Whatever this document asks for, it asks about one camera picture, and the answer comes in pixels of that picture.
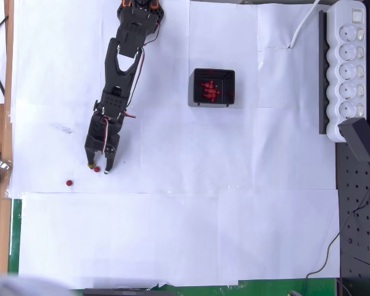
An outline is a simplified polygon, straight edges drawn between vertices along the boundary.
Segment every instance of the power strip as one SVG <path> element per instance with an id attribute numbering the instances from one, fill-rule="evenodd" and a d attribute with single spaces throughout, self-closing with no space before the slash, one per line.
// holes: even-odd
<path id="1" fill-rule="evenodd" d="M 366 8 L 362 2 L 340 0 L 327 10 L 327 98 L 329 124 L 326 134 L 345 142 L 339 124 L 367 114 L 366 104 Z"/>

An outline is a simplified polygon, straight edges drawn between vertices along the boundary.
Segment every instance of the black box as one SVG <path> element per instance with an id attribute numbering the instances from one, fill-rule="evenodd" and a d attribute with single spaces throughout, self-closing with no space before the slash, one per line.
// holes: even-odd
<path id="1" fill-rule="evenodd" d="M 229 107 L 234 104 L 233 70 L 196 68 L 189 77 L 188 105 L 191 107 Z"/>

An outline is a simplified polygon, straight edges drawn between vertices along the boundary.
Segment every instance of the white cable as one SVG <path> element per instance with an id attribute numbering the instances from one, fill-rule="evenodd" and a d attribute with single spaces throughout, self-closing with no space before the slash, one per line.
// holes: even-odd
<path id="1" fill-rule="evenodd" d="M 312 13 L 312 11 L 314 10 L 315 6 L 318 4 L 319 0 L 315 0 L 314 4 L 311 6 L 310 10 L 307 12 L 306 16 L 303 18 L 302 22 L 299 24 L 299 26 L 297 27 L 296 31 L 295 31 L 295 34 L 294 34 L 294 37 L 292 38 L 292 41 L 290 42 L 290 46 L 289 48 L 292 48 L 295 44 L 295 41 L 296 41 L 296 38 L 297 38 L 297 35 L 298 35 L 298 32 L 300 31 L 301 27 L 303 26 L 304 22 L 306 21 L 306 19 L 310 16 L 310 14 Z"/>

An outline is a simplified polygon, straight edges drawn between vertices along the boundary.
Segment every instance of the red wire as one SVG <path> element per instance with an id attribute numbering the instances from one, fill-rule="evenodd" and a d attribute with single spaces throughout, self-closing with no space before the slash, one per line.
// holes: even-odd
<path id="1" fill-rule="evenodd" d="M 134 115 L 129 115 L 127 114 L 125 111 L 122 111 L 123 114 L 125 114 L 126 117 L 130 117 L 130 118 L 136 118 Z"/>

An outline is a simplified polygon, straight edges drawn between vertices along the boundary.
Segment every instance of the power socket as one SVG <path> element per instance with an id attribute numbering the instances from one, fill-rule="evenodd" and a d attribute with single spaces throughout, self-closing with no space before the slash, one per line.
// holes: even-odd
<path id="1" fill-rule="evenodd" d="M 367 114 L 366 104 L 366 7 L 362 2 L 339 0 L 327 10 L 326 134 L 334 142 L 345 142 L 339 124 Z"/>

